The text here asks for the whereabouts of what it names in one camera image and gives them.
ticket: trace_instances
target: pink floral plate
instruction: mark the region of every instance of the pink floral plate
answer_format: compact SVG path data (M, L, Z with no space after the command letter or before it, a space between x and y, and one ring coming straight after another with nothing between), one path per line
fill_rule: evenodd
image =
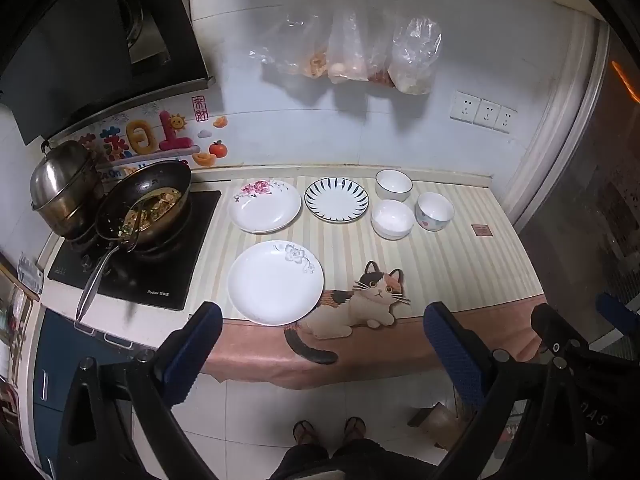
M306 316L324 289L324 274L309 249L286 240L268 240L245 250L226 280L229 300L250 321L267 326Z
M243 231L265 234L287 226L298 214L298 190L281 180L256 180L236 190L229 203L231 221Z

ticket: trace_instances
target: cabinet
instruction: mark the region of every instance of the cabinet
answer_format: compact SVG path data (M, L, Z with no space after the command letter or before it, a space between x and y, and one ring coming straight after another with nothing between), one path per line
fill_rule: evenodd
M62 413L80 359L92 356L99 364L131 359L133 350L121 348L127 346L126 342L116 343L119 346L105 342L99 332L46 311L34 368L33 425L40 464L49 475L50 468L56 466Z
M16 1L44 7L8 40L15 53L0 66L0 98L25 144L208 86L183 0Z

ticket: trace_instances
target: tile floor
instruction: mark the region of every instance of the tile floor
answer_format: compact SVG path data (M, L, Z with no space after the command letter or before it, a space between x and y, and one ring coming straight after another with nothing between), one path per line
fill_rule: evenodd
M293 445L291 430L303 418L316 427L330 452L340 443L344 421L357 415L367 424L367 436L387 449L439 463L446 452L406 425L416 408L438 401L455 411L453 386L442 370L302 391L269 383L218 383L201 374L173 413L220 480L260 480L273 473ZM146 469L166 478L135 418L133 440Z

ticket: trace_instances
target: blue cabinet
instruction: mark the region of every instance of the blue cabinet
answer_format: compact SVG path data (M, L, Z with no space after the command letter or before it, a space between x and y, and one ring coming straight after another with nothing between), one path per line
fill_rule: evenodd
M42 470L52 478L55 478L55 473L52 474L51 469L53 468L54 471L56 469L61 424L62 412L40 404L33 405L33 429L36 434L40 465Z
M46 311L33 377L33 425L45 472L51 475L50 468L56 465L62 412L80 359L91 356L98 364L113 364L131 359L134 352L127 341L107 342L102 333Z

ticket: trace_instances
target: person's leg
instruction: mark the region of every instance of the person's leg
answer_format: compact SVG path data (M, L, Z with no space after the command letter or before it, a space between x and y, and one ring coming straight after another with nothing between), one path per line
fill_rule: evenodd
M336 450L334 456L384 451L384 448L380 446L380 444L365 438L366 434L367 427L361 418L357 416L348 418L344 425L342 445Z
M365 438L366 433L364 421L352 416L344 427L342 447L334 453L334 457L340 460L341 457L358 455L362 463L372 467L384 479L424 480L435 471L433 464L385 450L377 442Z
M306 420L297 422L293 427L293 437L296 439L296 445L285 453L270 480L286 478L313 462L329 458L327 450L320 445L316 430L310 422Z

